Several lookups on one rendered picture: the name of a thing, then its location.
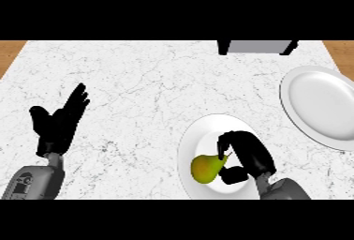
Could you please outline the grey appliance with black legs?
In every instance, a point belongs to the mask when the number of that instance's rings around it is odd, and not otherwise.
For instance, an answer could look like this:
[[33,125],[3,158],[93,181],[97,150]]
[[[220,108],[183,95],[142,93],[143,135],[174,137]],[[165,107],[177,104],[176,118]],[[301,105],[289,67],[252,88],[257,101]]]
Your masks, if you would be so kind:
[[277,53],[289,55],[298,47],[297,40],[218,40],[218,54],[229,53]]

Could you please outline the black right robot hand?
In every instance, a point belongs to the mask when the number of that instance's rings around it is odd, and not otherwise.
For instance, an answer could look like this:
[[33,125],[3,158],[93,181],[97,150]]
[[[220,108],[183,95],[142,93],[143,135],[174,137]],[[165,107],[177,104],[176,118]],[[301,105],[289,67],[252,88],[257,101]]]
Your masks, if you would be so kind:
[[223,167],[218,175],[227,185],[243,182],[252,177],[257,179],[264,173],[273,175],[277,172],[272,154],[257,136],[249,131],[226,132],[217,141],[218,156],[233,149],[241,165]]

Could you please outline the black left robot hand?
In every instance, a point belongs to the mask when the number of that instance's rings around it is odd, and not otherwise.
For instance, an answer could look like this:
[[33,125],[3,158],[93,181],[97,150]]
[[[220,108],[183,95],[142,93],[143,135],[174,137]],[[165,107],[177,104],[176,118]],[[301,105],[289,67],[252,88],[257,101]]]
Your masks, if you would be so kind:
[[62,108],[53,114],[41,106],[31,106],[33,130],[38,135],[36,154],[46,157],[68,152],[77,132],[78,121],[90,103],[86,85],[80,83]]

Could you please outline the white plate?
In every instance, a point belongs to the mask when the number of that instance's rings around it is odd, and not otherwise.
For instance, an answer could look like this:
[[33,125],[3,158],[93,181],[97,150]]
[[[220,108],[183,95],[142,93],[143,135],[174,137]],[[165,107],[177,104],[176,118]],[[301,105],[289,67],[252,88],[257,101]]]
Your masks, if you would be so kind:
[[252,127],[227,114],[210,114],[201,117],[187,127],[179,146],[179,175],[186,193],[192,199],[239,199],[258,200],[255,179],[226,185],[221,177],[215,176],[208,184],[199,184],[190,174],[190,162],[201,155],[217,155],[218,136],[230,131],[249,131]]
[[336,150],[354,151],[354,82],[326,67],[297,67],[282,78],[279,100],[304,135]]

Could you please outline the green yellow pear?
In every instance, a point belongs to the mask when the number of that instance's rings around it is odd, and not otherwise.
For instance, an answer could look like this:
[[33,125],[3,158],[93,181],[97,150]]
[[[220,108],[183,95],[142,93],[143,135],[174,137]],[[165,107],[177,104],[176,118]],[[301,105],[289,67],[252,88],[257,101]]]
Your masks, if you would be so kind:
[[229,155],[218,158],[218,156],[198,156],[190,162],[190,175],[199,184],[213,182],[221,168],[229,160]]

